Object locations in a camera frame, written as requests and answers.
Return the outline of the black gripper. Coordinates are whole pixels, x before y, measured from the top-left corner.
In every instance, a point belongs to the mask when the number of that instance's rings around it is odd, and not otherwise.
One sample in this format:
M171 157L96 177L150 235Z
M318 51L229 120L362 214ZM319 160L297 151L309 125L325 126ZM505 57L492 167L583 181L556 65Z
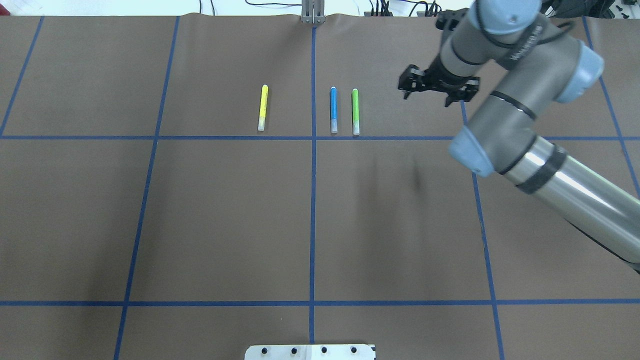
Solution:
M410 64L398 77L398 90L407 100L414 92L441 92L446 94L445 107L454 102L470 102L480 90L481 78L478 76L453 79L444 76L437 69L422 70Z

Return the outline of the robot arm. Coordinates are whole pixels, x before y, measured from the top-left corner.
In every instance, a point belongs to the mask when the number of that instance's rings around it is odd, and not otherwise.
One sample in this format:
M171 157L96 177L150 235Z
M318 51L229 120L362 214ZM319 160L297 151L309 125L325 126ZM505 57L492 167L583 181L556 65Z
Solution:
M594 243L639 271L639 200L533 130L551 103L576 100L601 77L604 60L553 25L539 0L476 0L462 16L442 13L441 45L429 67L398 78L415 92L446 94L445 105L470 101L477 72L489 61L506 70L455 135L451 157L480 177L498 173L537 198Z

